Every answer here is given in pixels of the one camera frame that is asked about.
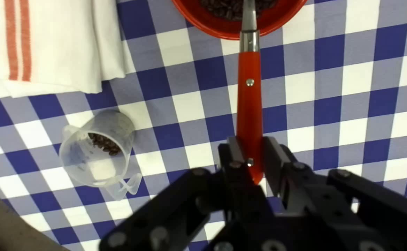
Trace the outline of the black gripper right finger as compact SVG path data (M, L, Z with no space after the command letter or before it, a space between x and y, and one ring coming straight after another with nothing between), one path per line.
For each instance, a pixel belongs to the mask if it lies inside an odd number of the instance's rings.
M292 150L272 136L263 138L264 174L275 196L285 205L291 199L291 174L304 171L307 166L298 160Z

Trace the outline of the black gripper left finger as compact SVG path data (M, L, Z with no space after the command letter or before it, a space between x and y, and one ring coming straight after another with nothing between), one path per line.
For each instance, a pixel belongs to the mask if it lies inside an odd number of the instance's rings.
M219 175L225 185L250 185L253 182L247 159L236 136L229 138L218 146L219 150Z

